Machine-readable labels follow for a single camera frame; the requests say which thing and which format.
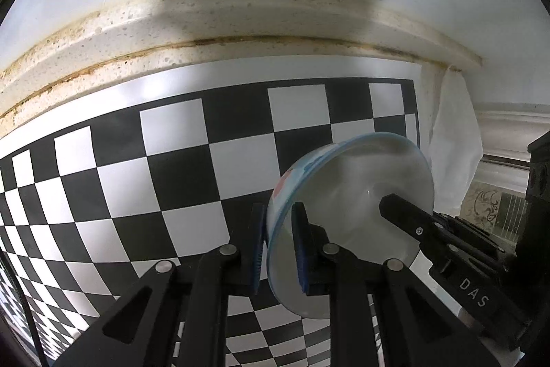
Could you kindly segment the black white checkered mat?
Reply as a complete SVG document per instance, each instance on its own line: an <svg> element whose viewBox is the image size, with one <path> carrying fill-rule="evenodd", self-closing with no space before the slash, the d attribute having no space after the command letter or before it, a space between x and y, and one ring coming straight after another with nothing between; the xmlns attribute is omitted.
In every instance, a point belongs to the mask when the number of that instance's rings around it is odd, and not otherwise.
<svg viewBox="0 0 550 367"><path fill-rule="evenodd" d="M416 63L203 63L64 104L1 142L1 249L57 359L151 266L212 250L304 154L374 131L418 144Z"/></svg>

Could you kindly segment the white bowl colourful dots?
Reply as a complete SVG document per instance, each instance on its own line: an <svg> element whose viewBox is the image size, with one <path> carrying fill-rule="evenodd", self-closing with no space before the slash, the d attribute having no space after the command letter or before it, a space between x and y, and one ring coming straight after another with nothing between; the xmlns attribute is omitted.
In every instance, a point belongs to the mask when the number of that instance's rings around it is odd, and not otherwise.
<svg viewBox="0 0 550 367"><path fill-rule="evenodd" d="M380 215L378 204L397 194L424 212L435 201L432 171L419 147L393 133L370 133L304 155L283 174L267 206L267 278L289 311L308 319L329 316L326 296L309 297L298 280L291 209L304 204L309 222L359 259L390 258L411 266L419 242Z"/></svg>

